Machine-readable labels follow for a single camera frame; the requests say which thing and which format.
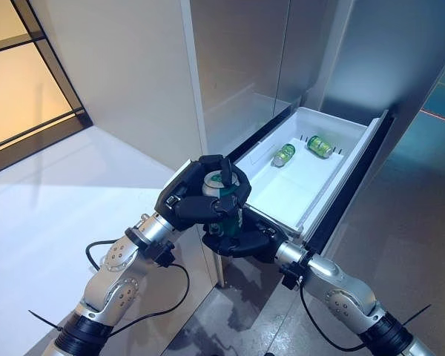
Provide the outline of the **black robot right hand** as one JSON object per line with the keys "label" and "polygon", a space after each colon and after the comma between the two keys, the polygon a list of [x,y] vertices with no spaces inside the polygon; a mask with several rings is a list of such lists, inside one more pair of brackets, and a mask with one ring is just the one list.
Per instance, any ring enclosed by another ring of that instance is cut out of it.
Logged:
{"label": "black robot right hand", "polygon": [[262,263],[274,263],[286,233],[274,222],[252,211],[242,209],[242,227],[237,234],[227,234],[217,223],[205,224],[202,241],[213,252],[224,257],[254,257]]}

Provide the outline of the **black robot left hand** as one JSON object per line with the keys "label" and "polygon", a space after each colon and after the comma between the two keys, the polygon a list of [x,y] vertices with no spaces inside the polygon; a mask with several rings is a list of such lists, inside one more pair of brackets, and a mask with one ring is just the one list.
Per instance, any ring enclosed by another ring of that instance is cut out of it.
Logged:
{"label": "black robot left hand", "polygon": [[[225,197],[205,196],[202,192],[204,178],[212,171],[221,171],[225,183],[235,174],[240,185]],[[197,223],[218,223],[237,215],[250,192],[248,177],[228,157],[205,155],[190,161],[166,183],[154,210],[173,228],[184,231]]]}

